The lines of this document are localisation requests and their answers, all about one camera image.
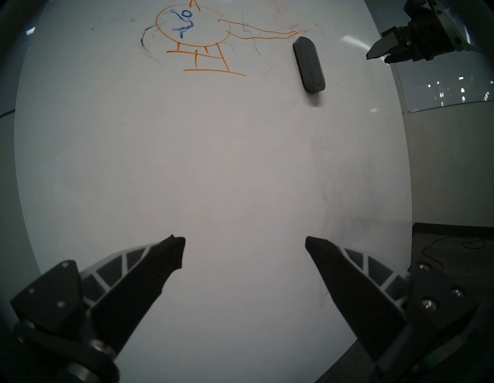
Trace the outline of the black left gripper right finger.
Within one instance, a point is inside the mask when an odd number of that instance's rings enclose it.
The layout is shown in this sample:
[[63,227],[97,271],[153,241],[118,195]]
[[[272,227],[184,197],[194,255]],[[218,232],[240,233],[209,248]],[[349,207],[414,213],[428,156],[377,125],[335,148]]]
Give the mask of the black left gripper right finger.
[[377,364],[411,364],[466,329],[479,302],[429,263],[393,272],[368,254],[308,236],[333,302]]

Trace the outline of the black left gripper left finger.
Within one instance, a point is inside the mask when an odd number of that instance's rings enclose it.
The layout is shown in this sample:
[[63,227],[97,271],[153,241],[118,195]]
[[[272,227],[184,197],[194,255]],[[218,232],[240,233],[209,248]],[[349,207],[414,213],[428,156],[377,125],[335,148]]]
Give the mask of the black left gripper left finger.
[[16,332],[53,353],[81,357],[91,342],[119,354],[167,279],[182,268],[186,239],[120,251],[79,271],[66,259],[28,284],[10,301]]

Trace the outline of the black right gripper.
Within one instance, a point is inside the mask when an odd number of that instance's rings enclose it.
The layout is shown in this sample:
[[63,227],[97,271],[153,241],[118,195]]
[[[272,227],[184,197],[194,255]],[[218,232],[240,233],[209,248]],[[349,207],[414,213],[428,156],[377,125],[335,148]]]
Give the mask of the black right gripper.
[[381,34],[366,54],[366,59],[385,57],[386,64],[406,61],[430,61],[436,56],[454,52],[455,47],[447,35],[434,7],[429,1],[406,1],[403,10],[410,17],[404,27],[391,27]]

